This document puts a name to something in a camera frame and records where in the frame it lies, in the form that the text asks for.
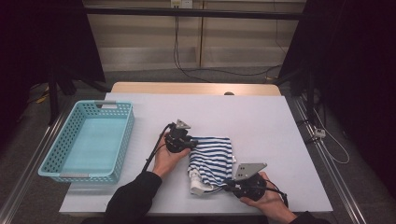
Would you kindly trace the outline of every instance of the basket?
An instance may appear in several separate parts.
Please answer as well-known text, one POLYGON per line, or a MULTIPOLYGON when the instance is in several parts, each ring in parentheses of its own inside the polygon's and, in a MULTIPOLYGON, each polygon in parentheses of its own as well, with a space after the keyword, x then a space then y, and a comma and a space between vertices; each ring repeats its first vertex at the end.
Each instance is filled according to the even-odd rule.
POLYGON ((78 101, 38 174, 58 182, 116 184, 133 124, 130 102, 78 101))

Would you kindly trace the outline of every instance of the person's hand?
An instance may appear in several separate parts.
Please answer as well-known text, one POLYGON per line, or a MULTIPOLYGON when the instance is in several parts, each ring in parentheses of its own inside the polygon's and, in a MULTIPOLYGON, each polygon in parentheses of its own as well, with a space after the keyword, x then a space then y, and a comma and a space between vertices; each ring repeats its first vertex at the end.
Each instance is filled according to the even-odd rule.
POLYGON ((158 144, 158 151, 155 154, 155 163, 152 173, 158 175, 162 180, 171 173, 176 167, 177 163, 190 153, 190 149, 186 148, 179 153, 172 153, 168 150, 165 144, 165 134, 161 137, 158 144))
MULTIPOLYGON (((269 180, 265 172, 259 172, 259 174, 262 178, 269 180)), ((267 188, 274 189, 275 186, 270 182, 267 182, 267 188)), ((294 215, 283 203, 280 195, 270 190, 265 191, 265 194, 257 202, 254 202, 247 197, 241 197, 240 201, 249 206, 260 209, 265 216, 278 221, 279 223, 291 223, 295 218, 297 218, 297 216, 294 215)))

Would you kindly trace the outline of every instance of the striped shirt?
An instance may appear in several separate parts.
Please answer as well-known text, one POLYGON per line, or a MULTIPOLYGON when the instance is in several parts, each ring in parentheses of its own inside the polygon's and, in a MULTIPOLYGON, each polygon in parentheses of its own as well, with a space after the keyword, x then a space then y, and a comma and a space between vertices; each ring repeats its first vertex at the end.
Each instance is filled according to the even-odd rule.
POLYGON ((228 137, 193 137, 198 146, 190 153, 190 170, 198 170, 202 182, 220 187, 233 178, 233 151, 228 137))

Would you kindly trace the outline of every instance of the dark curtain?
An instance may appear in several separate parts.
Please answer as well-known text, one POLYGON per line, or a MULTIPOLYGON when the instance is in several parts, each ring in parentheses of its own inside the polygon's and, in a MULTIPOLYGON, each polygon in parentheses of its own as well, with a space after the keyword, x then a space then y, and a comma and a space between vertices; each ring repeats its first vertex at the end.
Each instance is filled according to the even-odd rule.
POLYGON ((0 7, 0 134, 4 141, 26 107, 30 88, 48 82, 51 66, 56 67, 60 85, 78 77, 105 81, 87 16, 43 9, 54 5, 83 6, 78 0, 21 0, 6 1, 0 7))
MULTIPOLYGON (((322 100, 396 198, 396 5, 390 0, 347 0, 334 8, 332 21, 324 23, 317 34, 326 50, 319 51, 318 45, 311 46, 295 36, 284 66, 293 70, 301 58, 315 62, 315 83, 322 100)), ((317 5, 310 12, 324 10, 317 5)), ((296 34, 314 32, 306 27, 299 24, 296 34)), ((292 83, 296 92, 306 87, 304 76, 292 83)))

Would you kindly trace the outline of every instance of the table surface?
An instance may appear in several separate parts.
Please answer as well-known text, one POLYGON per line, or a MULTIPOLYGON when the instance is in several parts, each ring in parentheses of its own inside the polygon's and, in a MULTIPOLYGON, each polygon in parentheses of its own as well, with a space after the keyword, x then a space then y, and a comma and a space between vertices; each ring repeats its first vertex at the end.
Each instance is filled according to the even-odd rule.
MULTIPOLYGON (((266 168, 266 171, 276 177, 276 183, 279 187, 283 188, 290 195, 297 195, 294 199, 290 199, 291 209, 294 209, 294 211, 299 211, 301 207, 311 211, 332 210, 324 188, 321 186, 318 173, 316 172, 309 154, 306 151, 304 142, 295 126, 286 100, 283 96, 280 96, 278 88, 274 85, 116 83, 112 93, 108 94, 106 98, 108 100, 132 100, 133 104, 136 105, 134 108, 136 120, 131 137, 131 142, 134 143, 129 145, 129 152, 125 157, 120 182, 117 186, 101 189, 95 189, 90 186, 86 187, 80 184, 72 184, 64 199, 64 204, 60 210, 61 213, 74 216, 81 216, 84 214, 84 216, 87 216, 92 213, 103 212, 106 209, 106 203, 117 187, 128 183, 128 181, 134 179, 140 172, 147 156, 146 154, 149 153, 148 151, 142 152, 141 149, 152 147, 149 143, 156 141, 154 139, 156 138, 156 131, 161 130, 163 128, 161 125, 169 122, 169 119, 173 119, 175 114, 186 118, 184 121, 192 126, 191 135, 203 136, 207 134, 215 136, 218 134, 226 134, 230 136, 233 143, 233 154, 238 159, 238 163, 268 160, 269 166, 266 168), (142 91, 148 93, 150 90, 159 94, 140 94, 142 91), (236 96, 213 96, 223 95, 226 91, 231 91, 236 96), (175 93, 182 92, 191 93, 193 95, 174 95, 175 93), (207 101, 210 101, 210 104, 214 104, 214 106, 209 105, 209 109, 201 107, 202 111, 191 109, 196 104, 206 105, 207 101), (176 109, 180 102, 186 102, 187 105, 187 109, 182 112, 176 109), (156 110, 156 106, 153 105, 157 105, 159 108, 167 107, 165 108, 167 113, 162 113, 159 117, 156 116, 158 110, 156 110), (224 109, 232 112, 224 114, 224 109), (250 113, 248 115, 255 119, 239 119, 240 114, 246 115, 246 113, 250 113), (156 118, 156 122, 148 122, 149 118, 156 118), (227 126, 228 128, 216 126, 208 129, 207 127, 210 127, 213 123, 220 124, 223 127, 227 126), (244 126, 248 126, 249 128, 252 127, 250 130, 252 133, 241 133, 239 127, 244 126), (262 143, 263 136, 265 136, 265 139, 268 139, 268 141, 265 140, 264 143, 262 143), (285 158, 290 158, 290 156, 293 157, 293 160, 285 162, 285 158), (285 169, 291 170, 291 172, 288 172, 288 175, 282 175, 281 170, 285 169), (305 184, 307 182, 311 183, 308 185, 311 189, 302 186, 301 188, 297 188, 299 189, 298 192, 294 192, 296 190, 296 185, 292 185, 291 183, 288 184, 291 179, 304 179, 303 182, 305 184), (313 193, 314 191, 319 196, 311 198, 312 200, 318 201, 315 203, 303 202, 306 200, 301 197, 313 195, 315 194, 313 193)), ((212 213, 218 215, 230 213, 258 214, 257 209, 239 203, 231 193, 224 191, 197 200, 195 195, 190 195, 188 193, 189 180, 188 178, 186 179, 187 176, 185 175, 186 171, 184 169, 187 166, 187 159, 180 162, 175 171, 165 180, 154 200, 154 205, 149 211, 151 215, 196 215, 197 213, 201 215, 210 215, 212 213), (175 203, 175 206, 169 206, 170 202, 175 203)))

